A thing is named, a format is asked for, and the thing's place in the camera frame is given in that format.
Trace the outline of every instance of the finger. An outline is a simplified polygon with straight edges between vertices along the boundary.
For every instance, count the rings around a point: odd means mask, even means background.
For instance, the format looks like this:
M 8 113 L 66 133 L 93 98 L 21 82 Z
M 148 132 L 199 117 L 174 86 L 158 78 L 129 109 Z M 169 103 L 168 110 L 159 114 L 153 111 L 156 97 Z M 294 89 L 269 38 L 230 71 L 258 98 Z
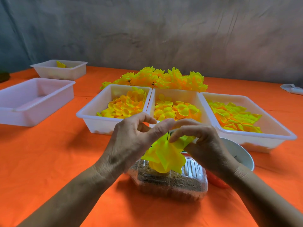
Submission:
M 173 129 L 180 128 L 181 126 L 191 126 L 191 125 L 201 125 L 202 123 L 194 120 L 194 119 L 180 119 L 176 121 Z
M 183 135 L 187 136 L 195 136 L 201 140 L 205 139 L 207 136 L 212 135 L 213 129 L 212 126 L 200 124 L 199 126 L 191 125 L 191 126 L 181 126 L 178 130 L 176 130 L 169 139 L 170 143 L 177 141 L 178 138 Z
M 149 114 L 145 112 L 138 113 L 136 115 L 133 115 L 131 117 L 128 117 L 125 119 L 125 122 L 129 122 L 132 124 L 135 124 L 138 126 L 142 122 L 147 122 L 149 124 L 156 124 L 157 120 L 153 117 L 151 117 Z
M 140 132 L 148 132 L 150 129 L 151 128 L 146 126 L 144 123 L 140 123 L 137 128 L 137 130 Z
M 168 133 L 169 130 L 172 129 L 174 124 L 175 124 L 174 119 L 165 119 L 165 120 L 159 122 L 156 126 L 154 126 L 152 129 L 150 129 L 146 133 L 146 139 L 149 142 L 154 143 L 159 138 L 161 138 L 163 135 Z

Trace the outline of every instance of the gray cloth backdrop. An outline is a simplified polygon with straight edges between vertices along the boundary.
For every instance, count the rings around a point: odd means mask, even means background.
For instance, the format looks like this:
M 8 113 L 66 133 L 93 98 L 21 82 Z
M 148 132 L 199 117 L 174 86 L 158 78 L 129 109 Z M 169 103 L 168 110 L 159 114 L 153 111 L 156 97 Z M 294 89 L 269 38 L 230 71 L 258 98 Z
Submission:
M 49 59 L 303 85 L 303 0 L 0 0 L 0 66 Z

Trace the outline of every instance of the orange table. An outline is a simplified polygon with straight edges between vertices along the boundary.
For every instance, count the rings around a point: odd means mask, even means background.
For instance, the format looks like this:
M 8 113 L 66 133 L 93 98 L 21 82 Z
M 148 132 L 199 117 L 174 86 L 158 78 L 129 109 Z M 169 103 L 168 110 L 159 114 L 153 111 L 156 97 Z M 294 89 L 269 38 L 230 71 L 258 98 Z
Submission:
M 92 134 L 76 112 L 128 70 L 87 67 L 76 80 L 75 98 L 35 127 L 0 124 L 0 226 L 16 226 L 104 151 L 109 136 Z M 33 69 L 11 75 L 0 89 L 38 77 Z M 303 96 L 279 84 L 205 78 L 209 92 L 245 95 L 279 120 L 298 139 L 271 154 L 254 153 L 255 173 L 303 211 Z M 180 203 L 139 193 L 122 175 L 100 198 L 82 226 L 256 226 L 237 194 L 209 185 L 198 203 Z

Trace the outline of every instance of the white plastic tray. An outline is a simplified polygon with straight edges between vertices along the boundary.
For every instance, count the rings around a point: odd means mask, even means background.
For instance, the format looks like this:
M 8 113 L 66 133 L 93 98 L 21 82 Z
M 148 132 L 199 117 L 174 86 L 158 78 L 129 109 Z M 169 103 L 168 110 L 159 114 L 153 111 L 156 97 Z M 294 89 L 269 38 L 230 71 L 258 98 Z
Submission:
M 214 93 L 200 93 L 206 100 L 228 104 L 232 102 L 237 106 L 246 107 L 247 111 L 260 114 L 262 117 L 254 125 L 261 128 L 263 133 L 245 131 L 232 131 L 223 129 L 217 121 L 207 101 L 202 101 L 203 106 L 210 118 L 211 124 L 216 128 L 222 138 L 229 139 L 240 144 L 246 150 L 256 152 L 270 152 L 285 140 L 295 140 L 297 136 L 279 123 L 270 114 L 256 105 L 246 96 L 224 95 Z
M 36 126 L 74 98 L 74 81 L 34 78 L 0 91 L 0 123 Z
M 96 116 L 96 113 L 108 108 L 108 103 L 111 102 L 113 98 L 126 95 L 128 91 L 132 90 L 131 87 L 132 86 L 118 84 L 108 85 L 87 105 L 78 111 L 76 116 L 84 119 L 84 122 L 91 133 L 111 135 L 116 124 L 121 122 L 123 119 L 100 117 Z M 152 89 L 150 87 L 137 88 L 146 92 L 146 102 L 143 107 L 143 112 L 146 112 Z
M 56 61 L 60 61 L 68 68 L 58 68 Z M 86 74 L 86 64 L 87 62 L 83 61 L 50 60 L 39 64 L 33 64 L 31 67 L 36 70 L 41 78 L 77 80 Z
M 208 114 L 203 106 L 203 102 L 204 104 L 207 102 L 202 95 L 195 91 L 153 88 L 149 106 L 146 111 L 150 116 L 154 117 L 155 103 L 159 99 L 160 94 L 163 94 L 165 97 L 171 97 L 172 102 L 182 101 L 184 103 L 195 105 L 199 110 L 201 110 L 201 122 L 209 125 L 211 124 Z

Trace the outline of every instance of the white ceramic bowl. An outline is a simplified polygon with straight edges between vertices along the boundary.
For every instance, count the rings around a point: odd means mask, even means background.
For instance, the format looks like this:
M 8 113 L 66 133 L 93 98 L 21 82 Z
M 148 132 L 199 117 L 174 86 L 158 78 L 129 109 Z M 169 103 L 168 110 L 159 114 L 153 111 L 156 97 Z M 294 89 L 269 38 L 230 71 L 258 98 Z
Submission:
M 254 160 L 251 155 L 239 144 L 234 141 L 220 138 L 229 153 L 241 164 L 249 168 L 251 171 L 255 168 Z

